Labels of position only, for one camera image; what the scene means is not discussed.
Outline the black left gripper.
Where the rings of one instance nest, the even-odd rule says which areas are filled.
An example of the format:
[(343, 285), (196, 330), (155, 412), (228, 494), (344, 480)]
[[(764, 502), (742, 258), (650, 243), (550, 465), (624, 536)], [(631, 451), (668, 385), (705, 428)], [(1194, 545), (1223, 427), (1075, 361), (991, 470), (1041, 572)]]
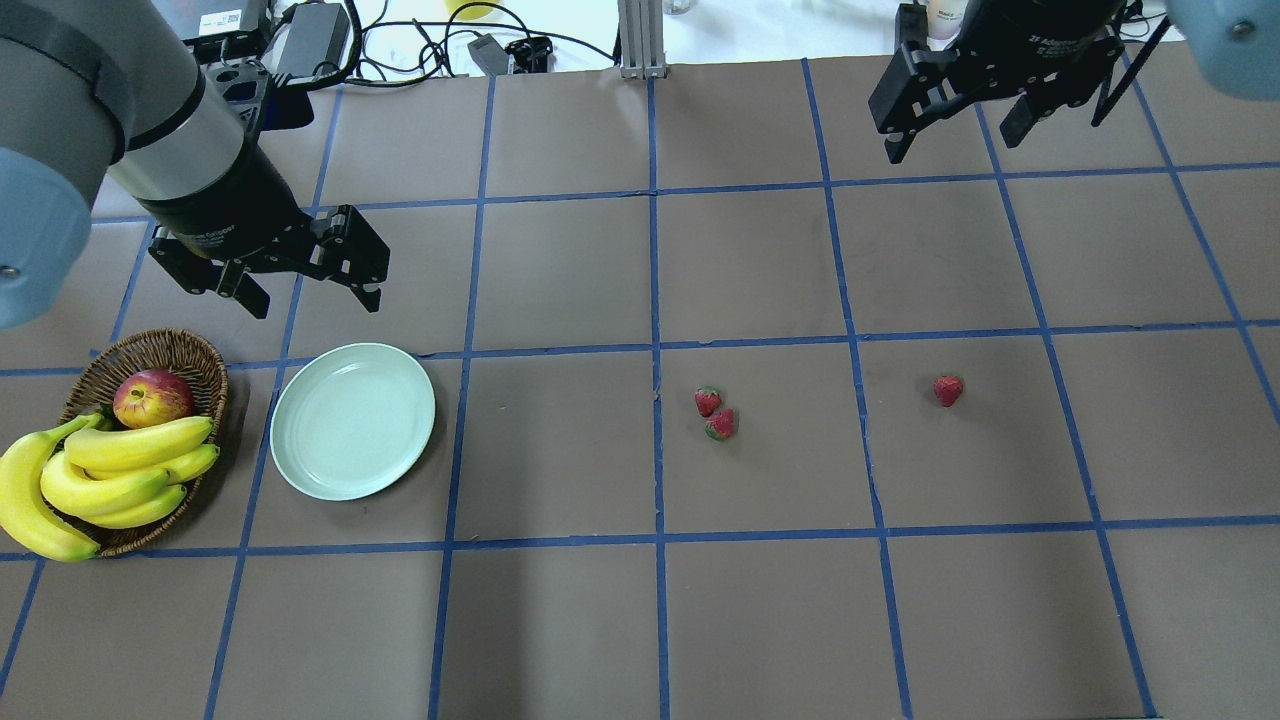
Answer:
[(150, 205), (184, 259), (224, 263), (218, 295), (262, 320), (270, 295), (251, 273), (293, 272), (346, 287), (367, 313), (381, 306), (390, 249), (355, 206), (317, 218), (293, 205), (233, 205), (221, 211)]

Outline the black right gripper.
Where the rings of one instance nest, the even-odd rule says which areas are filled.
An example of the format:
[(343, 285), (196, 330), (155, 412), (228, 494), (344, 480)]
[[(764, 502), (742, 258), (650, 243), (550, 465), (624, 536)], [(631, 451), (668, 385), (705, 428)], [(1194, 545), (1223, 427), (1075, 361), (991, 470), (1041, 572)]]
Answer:
[(974, 102), (1018, 100), (998, 124), (1016, 149), (1060, 106), (1078, 108), (1100, 90), (1123, 41), (1111, 22), (1120, 1), (970, 1), (956, 37), (936, 51), (927, 9), (902, 3), (896, 49), (868, 101), (891, 164), (915, 137)]

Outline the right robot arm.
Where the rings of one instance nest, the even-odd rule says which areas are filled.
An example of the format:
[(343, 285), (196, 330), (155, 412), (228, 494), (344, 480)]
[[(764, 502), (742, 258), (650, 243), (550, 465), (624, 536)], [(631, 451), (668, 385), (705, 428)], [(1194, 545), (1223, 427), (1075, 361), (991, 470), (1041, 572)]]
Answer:
[(1125, 1), (972, 1), (956, 37), (933, 50), (925, 8), (901, 4), (896, 49), (868, 100), (888, 160), (901, 163), (936, 122), (995, 100), (1012, 100), (998, 127), (1010, 149), (1060, 108), (1092, 105), (1091, 123), (1100, 126), (1170, 29), (1189, 44), (1217, 91), (1251, 101), (1277, 99), (1275, 1), (1169, 1), (1117, 76), (1125, 12)]

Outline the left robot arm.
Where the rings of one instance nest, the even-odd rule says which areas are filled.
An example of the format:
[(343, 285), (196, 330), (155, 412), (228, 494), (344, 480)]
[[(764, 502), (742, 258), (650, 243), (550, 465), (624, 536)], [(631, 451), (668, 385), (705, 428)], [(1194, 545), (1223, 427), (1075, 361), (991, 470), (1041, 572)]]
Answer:
[(351, 205), (308, 215), (259, 138), (314, 119), (307, 85), (197, 59), (150, 1), (5, 1), (1, 322), (55, 304), (111, 177), (157, 223), (151, 258), (195, 295), (268, 315), (264, 273), (380, 307), (390, 250)]

